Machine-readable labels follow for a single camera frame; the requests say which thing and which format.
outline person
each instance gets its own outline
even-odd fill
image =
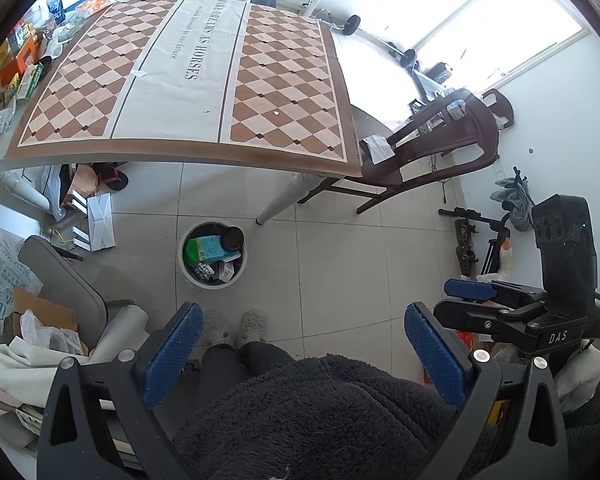
[[[250,311],[234,343],[226,319],[205,312],[195,413],[173,437],[192,478],[411,478],[457,413],[432,388],[360,361],[295,360],[266,333],[266,316]],[[600,352],[580,356],[556,377],[570,478],[600,470]],[[462,478],[486,465],[493,435],[485,429]]]

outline dark pants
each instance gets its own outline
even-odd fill
[[[282,348],[261,341],[247,343],[239,350],[226,344],[212,346],[202,357],[194,407],[204,408],[234,386],[293,360]]]

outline white glove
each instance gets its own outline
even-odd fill
[[[587,345],[582,340],[582,348]],[[562,412],[572,412],[591,400],[600,382],[600,350],[589,348],[574,355],[555,377]]]

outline fuzzy gray slipper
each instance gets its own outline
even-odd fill
[[[238,332],[238,348],[251,341],[264,341],[268,325],[267,316],[259,310],[245,312],[240,323],[240,332]]]
[[[227,320],[222,314],[217,310],[207,310],[204,313],[204,320],[205,327],[198,344],[207,346],[227,344],[235,348],[234,341],[229,335]]]

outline wooden chair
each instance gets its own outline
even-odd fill
[[[499,114],[503,114],[509,122],[506,126],[513,124],[513,110],[507,99],[498,91],[490,91],[496,96],[496,107]],[[451,103],[464,100],[466,115],[460,120],[453,120],[446,109]],[[415,137],[397,146],[397,144],[410,133],[427,123],[436,115],[440,114],[443,122],[437,124],[429,133]],[[493,164],[498,158],[498,125],[492,114],[492,109],[483,104],[480,99],[466,89],[438,98],[419,113],[412,120],[394,134],[383,124],[370,117],[365,112],[354,107],[354,124],[360,140],[360,155],[362,157],[362,177],[346,177],[352,182],[359,182],[367,186],[385,188],[382,193],[371,193],[357,189],[334,186],[338,178],[325,178],[320,186],[312,190],[299,203],[303,204],[321,191],[335,191],[338,193],[352,194],[369,198],[357,209],[357,213],[363,213],[367,209],[378,205],[384,200],[396,196],[402,192],[424,186],[431,182],[438,182],[453,176],[458,176],[472,171],[481,170]],[[373,164],[366,145],[362,141],[365,137],[372,135],[385,136],[387,142],[395,152],[395,156],[379,163]],[[448,153],[463,146],[477,144],[482,149],[482,155],[475,160],[458,164],[443,170],[433,171],[403,181],[400,168],[410,162],[419,160],[424,156],[435,153]]]

